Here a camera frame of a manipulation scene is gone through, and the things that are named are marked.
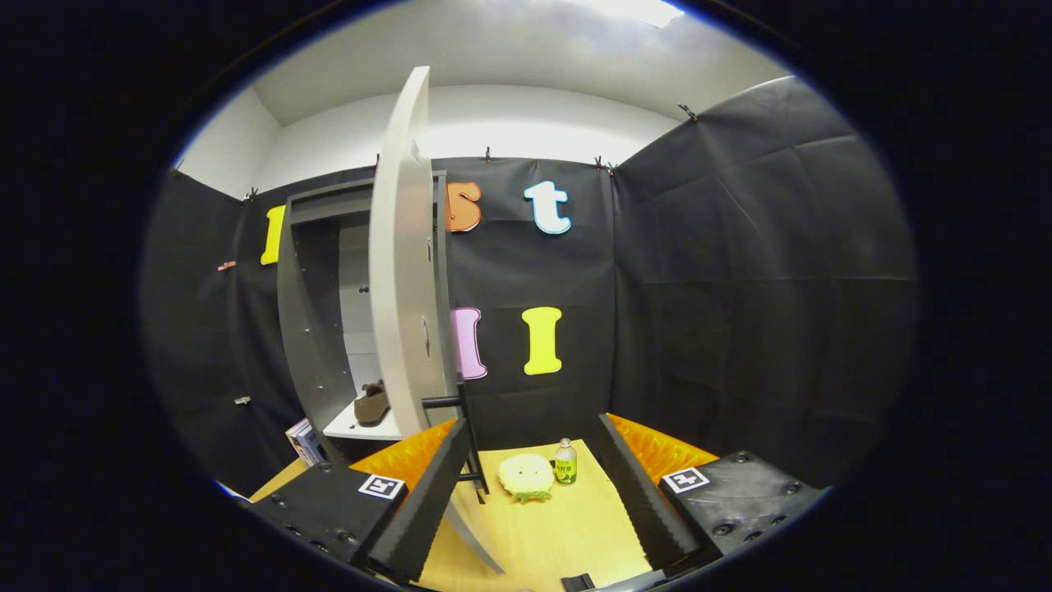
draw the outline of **clip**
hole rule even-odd
[[[697,116],[694,115],[694,111],[690,110],[690,107],[688,107],[687,105],[685,105],[683,103],[677,103],[677,104],[679,104],[680,108],[682,108],[684,111],[687,113],[687,115],[690,116],[690,120],[691,121],[697,121]]]

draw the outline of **pink letter i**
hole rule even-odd
[[[479,309],[453,309],[453,332],[457,333],[457,370],[465,381],[482,379],[486,375],[486,367],[479,360],[479,341],[476,339],[476,326],[482,313]]]

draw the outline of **white wall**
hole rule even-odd
[[[651,110],[553,88],[473,84],[429,89],[431,158],[491,156],[624,162],[680,123]],[[267,190],[376,162],[397,95],[347,103],[278,131],[254,177]]]
[[[180,172],[244,199],[281,125],[251,87],[234,97],[186,146]]]

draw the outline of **brown shoe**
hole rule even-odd
[[[363,387],[365,396],[355,400],[355,417],[358,425],[363,428],[379,426],[384,421],[384,416],[390,411],[387,402],[387,392],[384,390],[384,382],[379,381]]]

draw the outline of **open cabinet door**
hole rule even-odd
[[[446,356],[452,344],[443,336],[439,310],[434,231],[445,231],[445,216],[436,220],[431,160],[420,146],[427,132],[427,66],[409,75],[387,125],[372,188],[369,218],[369,290],[380,371],[391,413],[402,437],[426,430],[448,416],[425,412],[421,400],[456,396]],[[472,551],[498,573],[491,538],[468,504],[478,504],[471,485],[458,484],[446,518]]]

